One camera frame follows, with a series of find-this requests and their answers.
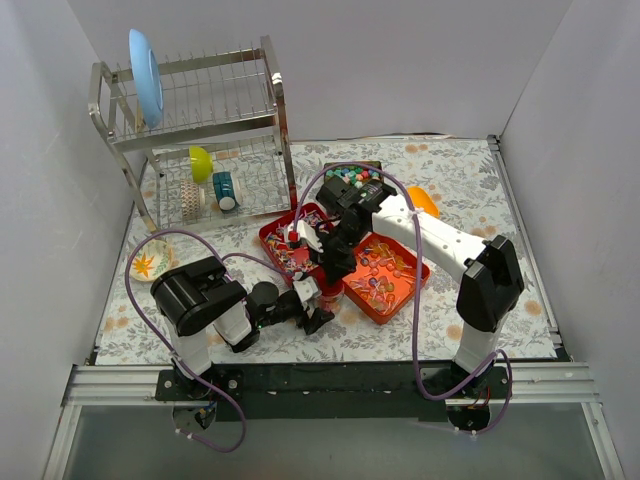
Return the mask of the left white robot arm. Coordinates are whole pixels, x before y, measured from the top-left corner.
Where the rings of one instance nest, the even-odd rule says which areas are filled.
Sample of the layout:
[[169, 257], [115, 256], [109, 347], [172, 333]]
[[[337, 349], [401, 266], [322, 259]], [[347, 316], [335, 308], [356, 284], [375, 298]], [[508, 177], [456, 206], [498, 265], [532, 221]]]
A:
[[333, 312], [314, 304], [319, 294], [311, 277], [295, 280], [285, 292], [269, 281], [246, 290], [227, 277], [226, 268], [213, 256], [158, 277], [151, 295], [169, 328], [174, 364], [181, 372], [180, 390], [193, 400], [205, 398], [212, 390], [208, 327], [235, 353], [254, 345], [262, 328], [288, 320], [311, 335], [335, 318]]

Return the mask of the orange tray clear lollipops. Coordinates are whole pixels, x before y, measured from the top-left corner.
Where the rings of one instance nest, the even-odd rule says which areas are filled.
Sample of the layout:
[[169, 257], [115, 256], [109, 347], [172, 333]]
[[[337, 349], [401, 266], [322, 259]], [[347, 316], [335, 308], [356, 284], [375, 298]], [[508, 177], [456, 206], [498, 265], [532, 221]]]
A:
[[[388, 323], [415, 296], [417, 259], [397, 241], [371, 233], [354, 249], [356, 270], [343, 278], [345, 295], [373, 322]], [[422, 264], [420, 287], [430, 276]]]

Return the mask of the red tray swirl lollipops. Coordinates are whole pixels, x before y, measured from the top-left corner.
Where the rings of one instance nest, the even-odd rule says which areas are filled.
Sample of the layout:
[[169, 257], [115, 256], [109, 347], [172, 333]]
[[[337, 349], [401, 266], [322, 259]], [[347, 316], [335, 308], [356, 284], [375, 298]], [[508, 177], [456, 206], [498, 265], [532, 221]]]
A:
[[[314, 277], [324, 295], [342, 294], [342, 280], [331, 285], [326, 282], [325, 272], [317, 263], [317, 260], [323, 260], [322, 253], [314, 251], [304, 238], [301, 238], [299, 247], [292, 247], [288, 243], [294, 214], [295, 212], [291, 211], [259, 230], [258, 238], [264, 252], [273, 265], [282, 271], [281, 276], [288, 287], [293, 287], [294, 276], [300, 273], [302, 276]], [[336, 217], [327, 215], [316, 203], [307, 203], [302, 206], [297, 226], [303, 232], [323, 237], [331, 232], [336, 222]]]

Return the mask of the clear glass jar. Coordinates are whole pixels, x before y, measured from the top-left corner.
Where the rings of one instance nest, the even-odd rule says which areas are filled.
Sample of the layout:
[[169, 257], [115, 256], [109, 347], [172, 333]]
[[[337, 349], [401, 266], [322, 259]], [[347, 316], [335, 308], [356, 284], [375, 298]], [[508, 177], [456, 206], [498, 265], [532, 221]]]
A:
[[337, 314], [342, 305], [344, 298], [344, 283], [339, 282], [323, 292], [318, 300], [318, 305], [326, 311]]

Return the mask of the yellow plastic scoop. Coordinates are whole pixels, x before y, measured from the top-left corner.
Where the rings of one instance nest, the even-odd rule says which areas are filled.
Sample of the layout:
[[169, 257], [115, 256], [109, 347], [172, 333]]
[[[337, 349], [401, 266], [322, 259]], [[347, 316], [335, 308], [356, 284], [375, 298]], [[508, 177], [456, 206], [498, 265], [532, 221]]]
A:
[[416, 209], [421, 209], [434, 218], [440, 217], [440, 211], [437, 205], [423, 188], [411, 186], [407, 188], [407, 191]]

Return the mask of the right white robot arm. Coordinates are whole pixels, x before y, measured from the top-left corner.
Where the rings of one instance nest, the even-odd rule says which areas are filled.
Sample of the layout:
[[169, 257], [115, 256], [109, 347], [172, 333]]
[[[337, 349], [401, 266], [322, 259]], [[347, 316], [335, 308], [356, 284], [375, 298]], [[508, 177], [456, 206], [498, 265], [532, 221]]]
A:
[[429, 260], [459, 286], [456, 311], [463, 321], [460, 345], [450, 369], [441, 370], [418, 388], [428, 400], [459, 393], [475, 397], [489, 384], [487, 371], [501, 350], [497, 341], [504, 321], [524, 290], [513, 243], [502, 235], [492, 240], [467, 234], [418, 209], [396, 179], [371, 180], [361, 187], [339, 178], [322, 185], [317, 201], [338, 218], [329, 232], [293, 222], [310, 256], [332, 285], [354, 272], [354, 249], [369, 233], [388, 237]]

